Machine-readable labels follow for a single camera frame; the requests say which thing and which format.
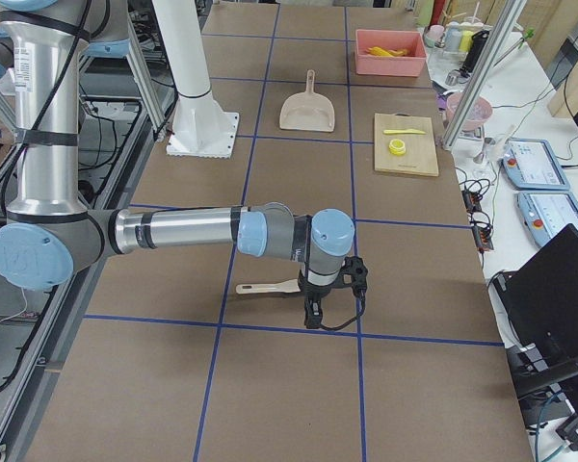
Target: red plastic container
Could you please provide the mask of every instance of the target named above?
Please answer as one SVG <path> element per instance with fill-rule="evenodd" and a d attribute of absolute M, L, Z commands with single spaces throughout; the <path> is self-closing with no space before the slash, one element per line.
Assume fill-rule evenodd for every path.
<path fill-rule="evenodd" d="M 368 48 L 384 50 L 406 48 L 408 56 L 372 56 Z M 419 32 L 413 31 L 355 31 L 355 71 L 365 75 L 394 75 L 417 77 L 426 64 L 426 50 Z"/>

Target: brown tabletop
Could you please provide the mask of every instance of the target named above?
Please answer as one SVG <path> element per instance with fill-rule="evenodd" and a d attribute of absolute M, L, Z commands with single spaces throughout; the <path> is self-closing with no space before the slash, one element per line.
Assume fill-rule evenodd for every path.
<path fill-rule="evenodd" d="M 299 296 L 240 296 L 295 278 L 291 262 L 230 246 L 139 251 L 107 262 L 27 460 L 532 460 L 454 164 L 373 171 L 375 112 L 442 124 L 426 71 L 356 77 L 355 28 L 409 29 L 404 10 L 221 3 L 204 29 L 216 99 L 241 114 L 229 160 L 158 145 L 133 208 L 334 207 L 370 270 L 361 322 L 303 328 Z M 333 133 L 278 129 L 284 98 L 318 73 Z M 350 291 L 325 320 L 355 314 Z"/>

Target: black monitor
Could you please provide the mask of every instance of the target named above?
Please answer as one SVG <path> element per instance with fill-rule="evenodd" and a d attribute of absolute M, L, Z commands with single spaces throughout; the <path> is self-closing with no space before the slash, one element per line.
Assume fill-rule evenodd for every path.
<path fill-rule="evenodd" d="M 501 298 L 524 346 L 535 344 L 550 368 L 578 357 L 578 231 L 573 225 L 504 285 Z M 578 415 L 578 375 L 560 385 Z"/>

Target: white desk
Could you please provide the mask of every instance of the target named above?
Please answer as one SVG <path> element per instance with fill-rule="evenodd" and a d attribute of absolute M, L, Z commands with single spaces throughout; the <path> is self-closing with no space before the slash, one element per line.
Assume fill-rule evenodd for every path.
<path fill-rule="evenodd" d="M 511 46 L 519 37 L 519 33 L 513 33 L 509 38 L 508 46 Z M 454 61 L 446 56 L 432 55 L 429 58 L 431 76 L 440 84 L 444 84 L 445 77 L 451 69 L 458 67 L 458 64 L 455 65 Z M 458 85 L 454 89 L 462 87 L 463 85 Z M 537 99 L 541 91 L 546 88 L 551 90 L 552 86 L 535 55 L 525 45 L 522 49 L 514 51 L 490 72 L 481 96 L 487 99 L 492 106 L 522 105 Z M 548 140 L 557 155 L 567 157 L 567 144 L 578 135 L 578 128 L 571 118 L 555 118 L 550 115 L 547 105 L 554 94 L 555 92 L 551 91 L 538 102 L 515 136 Z M 522 109 L 495 109 L 492 118 L 485 125 L 486 135 L 493 137 L 505 133 L 512 124 L 518 126 L 522 118 L 531 110 L 531 107 L 532 105 Z M 466 171 L 469 177 L 476 167 L 472 158 L 480 151 L 480 148 L 478 143 L 459 140 L 452 152 L 457 167 Z M 573 159 L 561 161 L 562 165 L 578 164 L 578 140 L 574 141 L 571 149 L 574 154 Z M 503 171 L 501 173 L 494 204 L 492 200 L 494 188 L 488 191 L 482 201 L 483 209 L 491 217 L 494 215 L 494 250 L 485 254 L 484 277 L 486 280 L 489 280 L 499 270 L 519 269 L 539 250 L 515 205 L 516 190 L 505 173 Z M 567 169 L 565 175 L 571 183 L 571 191 L 578 199 L 578 169 Z M 459 173 L 459 179 L 463 179 L 462 173 Z M 497 315 L 503 341 L 506 347 L 510 347 L 513 345 L 513 336 L 509 329 L 507 315 L 493 289 L 490 290 L 490 299 Z M 540 459 L 545 458 L 561 444 L 562 440 L 556 435 L 554 429 L 563 420 L 552 421 L 540 432 Z M 556 460 L 578 462 L 578 452 L 566 449 L 557 456 Z"/>

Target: cutting board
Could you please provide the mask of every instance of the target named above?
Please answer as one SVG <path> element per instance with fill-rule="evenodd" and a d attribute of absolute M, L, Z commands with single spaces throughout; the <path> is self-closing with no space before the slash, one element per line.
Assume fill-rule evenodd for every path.
<path fill-rule="evenodd" d="M 384 135 L 383 130 L 416 128 L 426 135 Z M 407 153 L 395 156 L 389 152 L 390 140 L 405 142 Z M 433 124 L 427 117 L 375 114 L 375 170 L 410 175 L 439 176 L 434 148 Z"/>

